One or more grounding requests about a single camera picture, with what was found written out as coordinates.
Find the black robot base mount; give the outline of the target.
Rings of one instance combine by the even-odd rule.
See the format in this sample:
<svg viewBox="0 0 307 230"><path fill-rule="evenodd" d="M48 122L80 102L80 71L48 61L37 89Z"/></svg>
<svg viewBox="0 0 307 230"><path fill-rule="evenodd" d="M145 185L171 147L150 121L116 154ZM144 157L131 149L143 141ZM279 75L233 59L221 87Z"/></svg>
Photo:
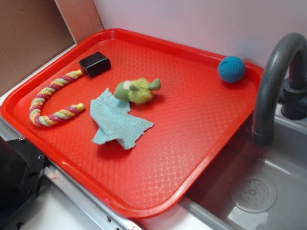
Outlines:
<svg viewBox="0 0 307 230"><path fill-rule="evenodd" d="M38 196L45 155L30 141L0 139L0 228Z"/></svg>

